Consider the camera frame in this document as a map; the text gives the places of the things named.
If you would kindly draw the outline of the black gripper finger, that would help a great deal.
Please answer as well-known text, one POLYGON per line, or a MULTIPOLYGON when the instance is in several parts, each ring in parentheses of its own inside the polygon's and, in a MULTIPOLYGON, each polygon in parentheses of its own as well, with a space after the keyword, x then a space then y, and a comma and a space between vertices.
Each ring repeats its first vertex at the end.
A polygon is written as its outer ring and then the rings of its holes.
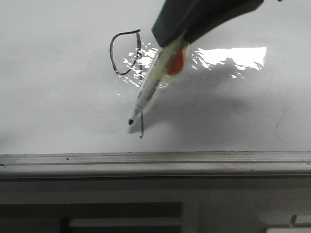
POLYGON ((191 44, 219 25, 255 11, 262 4, 262 0, 222 0, 190 25, 184 40, 191 44))
POLYGON ((168 46, 178 36, 197 24, 200 16, 200 0, 166 0, 152 27, 158 45, 168 46))

